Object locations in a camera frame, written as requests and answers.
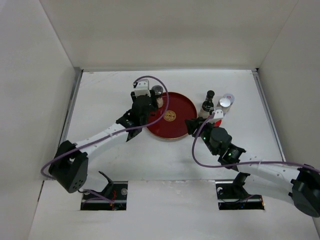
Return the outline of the black clear cap grinder jar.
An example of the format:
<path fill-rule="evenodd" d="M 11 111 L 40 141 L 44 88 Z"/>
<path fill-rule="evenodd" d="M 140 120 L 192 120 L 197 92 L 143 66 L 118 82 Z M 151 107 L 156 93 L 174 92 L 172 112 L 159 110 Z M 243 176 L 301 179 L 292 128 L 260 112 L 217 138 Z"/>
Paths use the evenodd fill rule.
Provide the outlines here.
<path fill-rule="evenodd" d="M 156 102 L 157 102 L 157 107 L 161 108 L 164 104 L 164 100 L 163 100 L 164 89 L 163 89 L 163 87 L 161 85 L 154 85 L 151 89 L 154 91 Z"/>

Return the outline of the white cap jar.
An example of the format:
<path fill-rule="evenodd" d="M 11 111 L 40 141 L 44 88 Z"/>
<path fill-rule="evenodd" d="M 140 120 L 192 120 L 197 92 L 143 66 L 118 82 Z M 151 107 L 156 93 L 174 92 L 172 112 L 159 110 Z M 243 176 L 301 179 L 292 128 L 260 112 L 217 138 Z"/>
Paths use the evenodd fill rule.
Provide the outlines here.
<path fill-rule="evenodd" d="M 228 99 L 231 105 L 235 102 L 235 96 L 231 93 L 226 93 L 223 95 L 223 97 Z"/>

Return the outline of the black cap sauce bottle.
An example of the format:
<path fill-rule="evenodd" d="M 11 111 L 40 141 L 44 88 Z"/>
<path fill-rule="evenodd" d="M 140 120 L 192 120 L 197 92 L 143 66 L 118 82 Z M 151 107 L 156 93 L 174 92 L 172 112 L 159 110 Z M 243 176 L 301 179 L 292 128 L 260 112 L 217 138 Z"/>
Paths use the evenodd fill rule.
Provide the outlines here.
<path fill-rule="evenodd" d="M 199 114 L 198 114 L 199 117 L 206 119 L 212 114 L 215 107 L 213 103 L 214 96 L 215 96 L 215 92 L 213 90 L 207 91 L 206 98 L 202 103 Z"/>

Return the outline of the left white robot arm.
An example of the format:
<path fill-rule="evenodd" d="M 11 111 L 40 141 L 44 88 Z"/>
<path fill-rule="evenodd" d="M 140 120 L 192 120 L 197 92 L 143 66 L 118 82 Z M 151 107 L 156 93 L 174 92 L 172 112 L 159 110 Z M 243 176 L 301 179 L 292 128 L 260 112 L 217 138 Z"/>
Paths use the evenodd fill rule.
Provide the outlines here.
<path fill-rule="evenodd" d="M 109 128 L 77 143 L 66 140 L 58 147 L 48 172 L 68 193 L 80 190 L 88 182 L 90 160 L 136 137 L 146 127 L 151 113 L 158 109 L 154 90 L 145 95 L 133 91 L 131 97 L 131 109 Z"/>

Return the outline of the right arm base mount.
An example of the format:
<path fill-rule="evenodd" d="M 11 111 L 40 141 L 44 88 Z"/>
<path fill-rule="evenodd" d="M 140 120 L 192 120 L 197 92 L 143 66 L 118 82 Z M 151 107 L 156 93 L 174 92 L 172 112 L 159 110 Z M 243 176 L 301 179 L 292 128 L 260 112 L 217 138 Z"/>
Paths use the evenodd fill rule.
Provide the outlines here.
<path fill-rule="evenodd" d="M 231 210 L 264 210 L 261 195 L 248 194 L 244 189 L 247 173 L 239 173 L 235 179 L 215 182 L 218 208 L 221 211 Z"/>

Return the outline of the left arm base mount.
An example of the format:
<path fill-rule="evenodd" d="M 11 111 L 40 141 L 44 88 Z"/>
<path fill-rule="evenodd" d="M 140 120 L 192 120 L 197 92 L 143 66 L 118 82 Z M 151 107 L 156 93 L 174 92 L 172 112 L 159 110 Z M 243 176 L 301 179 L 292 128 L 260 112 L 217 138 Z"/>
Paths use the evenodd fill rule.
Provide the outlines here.
<path fill-rule="evenodd" d="M 95 190 L 97 195 L 101 195 L 113 203 L 105 200 L 84 190 L 79 190 L 82 193 L 82 201 L 80 205 L 81 211 L 125 211 L 127 209 L 128 187 L 127 181 L 113 181 L 105 173 L 99 171 L 104 182 L 102 182 L 103 190 Z"/>

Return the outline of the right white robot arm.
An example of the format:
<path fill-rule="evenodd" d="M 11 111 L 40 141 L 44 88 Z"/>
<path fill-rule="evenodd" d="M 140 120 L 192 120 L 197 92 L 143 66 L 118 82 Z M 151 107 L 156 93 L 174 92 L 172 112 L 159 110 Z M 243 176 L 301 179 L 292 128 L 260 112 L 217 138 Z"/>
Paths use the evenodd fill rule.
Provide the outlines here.
<path fill-rule="evenodd" d="M 232 143 L 222 127 L 202 117 L 185 121 L 194 140 L 202 139 L 218 168 L 236 171 L 232 192 L 238 198 L 249 195 L 268 196 L 295 206 L 300 212 L 320 216 L 320 171 L 308 164 L 267 161 Z"/>

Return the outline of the silver cap pepper jar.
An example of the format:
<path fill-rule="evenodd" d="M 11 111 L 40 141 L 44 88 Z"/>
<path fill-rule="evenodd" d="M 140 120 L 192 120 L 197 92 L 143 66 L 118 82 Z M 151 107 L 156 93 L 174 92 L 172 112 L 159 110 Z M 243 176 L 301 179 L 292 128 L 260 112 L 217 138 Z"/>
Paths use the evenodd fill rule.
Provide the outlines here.
<path fill-rule="evenodd" d="M 231 107 L 231 101 L 225 97 L 222 97 L 219 99 L 217 106 L 221 108 L 223 114 L 225 115 Z"/>

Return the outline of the red cap sauce jar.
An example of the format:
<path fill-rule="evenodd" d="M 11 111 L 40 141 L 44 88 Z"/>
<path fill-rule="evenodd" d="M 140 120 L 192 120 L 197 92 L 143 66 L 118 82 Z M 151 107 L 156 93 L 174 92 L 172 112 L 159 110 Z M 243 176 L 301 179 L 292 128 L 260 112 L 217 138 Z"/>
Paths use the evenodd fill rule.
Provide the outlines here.
<path fill-rule="evenodd" d="M 213 126 L 214 127 L 219 127 L 220 125 L 221 125 L 221 123 L 222 123 L 222 120 L 220 119 L 220 120 L 216 120 L 214 123 L 213 123 Z"/>

